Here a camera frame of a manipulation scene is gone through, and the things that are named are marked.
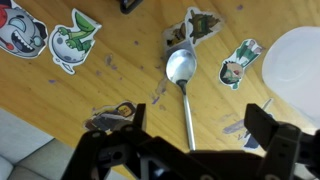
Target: small black object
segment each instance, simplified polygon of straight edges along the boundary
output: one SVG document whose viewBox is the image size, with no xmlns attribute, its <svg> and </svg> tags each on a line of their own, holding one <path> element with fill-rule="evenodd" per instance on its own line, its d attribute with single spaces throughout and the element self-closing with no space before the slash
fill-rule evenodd
<svg viewBox="0 0 320 180">
<path fill-rule="evenodd" d="M 129 14 L 142 2 L 142 0 L 133 0 L 132 3 L 129 1 L 130 0 L 120 0 L 120 10 L 123 14 Z"/>
<path fill-rule="evenodd" d="M 144 132 L 145 109 L 145 104 L 138 104 L 132 124 L 110 135 L 85 133 L 62 179 L 104 179 L 111 167 L 123 164 L 136 179 L 300 180 L 293 175 L 296 162 L 320 177 L 320 131 L 312 136 L 291 124 L 278 123 L 256 104 L 248 104 L 244 124 L 266 150 L 265 157 L 244 151 L 183 153 Z"/>
</svg>

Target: cartoon character sticker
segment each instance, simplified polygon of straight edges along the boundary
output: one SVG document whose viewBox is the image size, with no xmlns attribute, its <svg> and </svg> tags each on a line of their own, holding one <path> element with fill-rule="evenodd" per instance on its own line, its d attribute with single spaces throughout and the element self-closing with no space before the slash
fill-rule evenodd
<svg viewBox="0 0 320 180">
<path fill-rule="evenodd" d="M 244 40 L 234 53 L 222 62 L 219 78 L 220 81 L 237 90 L 248 67 L 261 54 L 262 48 L 254 39 Z"/>
<path fill-rule="evenodd" d="M 0 47 L 26 59 L 37 57 L 46 47 L 47 28 L 13 0 L 0 0 Z"/>
<path fill-rule="evenodd" d="M 93 112 L 93 116 L 84 122 L 86 130 L 114 131 L 122 125 L 131 123 L 137 106 L 129 101 L 117 106 L 104 106 Z"/>
<path fill-rule="evenodd" d="M 72 10 L 74 27 L 57 25 L 49 38 L 54 63 L 73 75 L 74 66 L 84 63 L 95 41 L 93 36 L 102 27 L 77 9 Z"/>
<path fill-rule="evenodd" d="M 198 8 L 188 8 L 185 17 L 188 38 L 194 46 L 201 41 L 212 37 L 222 29 L 223 19 L 220 15 L 211 12 L 201 12 Z"/>
<path fill-rule="evenodd" d="M 164 49 L 165 51 L 171 49 L 173 46 L 181 44 L 186 39 L 186 25 L 184 22 L 178 23 L 163 32 Z"/>
</svg>

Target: wooden table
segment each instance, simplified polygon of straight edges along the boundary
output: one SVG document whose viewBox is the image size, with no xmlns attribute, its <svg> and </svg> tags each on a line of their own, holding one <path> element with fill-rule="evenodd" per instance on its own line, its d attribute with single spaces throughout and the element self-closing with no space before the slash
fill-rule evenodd
<svg viewBox="0 0 320 180">
<path fill-rule="evenodd" d="M 217 35 L 196 47 L 198 68 L 188 85 L 188 95 L 197 148 L 241 149 L 244 142 L 238 136 L 245 129 L 232 134 L 224 134 L 223 129 L 243 119 L 247 103 L 262 106 L 269 98 L 275 99 L 269 112 L 277 120 L 314 131 L 267 88 L 261 69 L 266 52 L 285 32 L 320 25 L 320 3 L 316 0 L 146 0 L 129 15 L 121 14 L 116 0 L 16 2 L 45 22 L 49 33 L 57 24 L 72 26 L 72 8 L 103 26 L 95 35 L 96 44 L 86 62 L 75 67 L 73 76 L 53 63 L 48 48 L 33 60 L 0 51 L 0 106 L 73 147 L 85 132 L 82 123 L 91 116 L 92 108 L 130 100 L 147 104 L 150 135 L 188 150 L 180 89 L 168 82 L 159 101 L 152 103 L 166 66 L 161 33 L 180 22 L 190 6 L 219 13 L 226 20 Z M 248 38 L 256 39 L 265 50 L 247 68 L 239 90 L 232 91 L 219 82 L 220 65 Z M 116 70 L 105 65 L 108 54 L 112 54 Z"/>
</svg>

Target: spoon handle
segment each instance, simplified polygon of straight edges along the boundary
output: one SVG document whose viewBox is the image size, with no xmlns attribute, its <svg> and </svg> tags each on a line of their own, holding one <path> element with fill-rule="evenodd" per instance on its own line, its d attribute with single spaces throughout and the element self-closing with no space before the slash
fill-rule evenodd
<svg viewBox="0 0 320 180">
<path fill-rule="evenodd" d="M 188 100 L 187 94 L 183 95 L 183 102 L 184 102 L 184 111 L 186 113 L 189 148 L 191 151 L 194 151 L 194 150 L 196 150 L 196 144 L 194 142 L 192 117 L 191 117 L 191 111 L 190 111 L 189 100 Z"/>
</svg>

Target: spoon bowl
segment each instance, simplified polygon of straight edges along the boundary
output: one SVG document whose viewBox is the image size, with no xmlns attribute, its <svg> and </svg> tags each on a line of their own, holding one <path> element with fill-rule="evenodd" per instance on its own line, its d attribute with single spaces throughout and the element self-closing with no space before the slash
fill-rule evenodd
<svg viewBox="0 0 320 180">
<path fill-rule="evenodd" d="M 186 50 L 180 49 L 175 51 L 169 57 L 166 73 L 168 79 L 178 85 L 183 93 L 183 101 L 184 101 L 184 110 L 186 114 L 186 123 L 187 123 L 187 133 L 189 140 L 190 150 L 196 150 L 194 135 L 193 135 L 193 127 L 192 127 L 192 118 L 191 111 L 189 106 L 189 101 L 187 97 L 186 86 L 190 81 L 192 76 L 194 75 L 197 69 L 197 61 L 193 54 Z"/>
</svg>

